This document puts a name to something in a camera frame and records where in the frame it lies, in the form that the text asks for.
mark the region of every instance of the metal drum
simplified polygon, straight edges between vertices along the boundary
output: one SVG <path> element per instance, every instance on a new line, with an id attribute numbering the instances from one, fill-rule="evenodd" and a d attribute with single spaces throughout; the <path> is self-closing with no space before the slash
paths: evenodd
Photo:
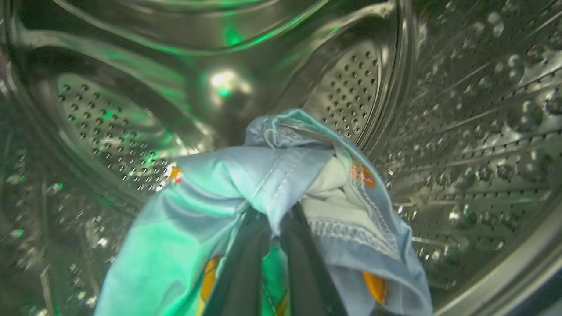
<path id="1" fill-rule="evenodd" d="M 385 178 L 437 315 L 562 266 L 562 0 L 0 3 L 2 315 L 90 315 L 175 159 L 293 107 Z"/>

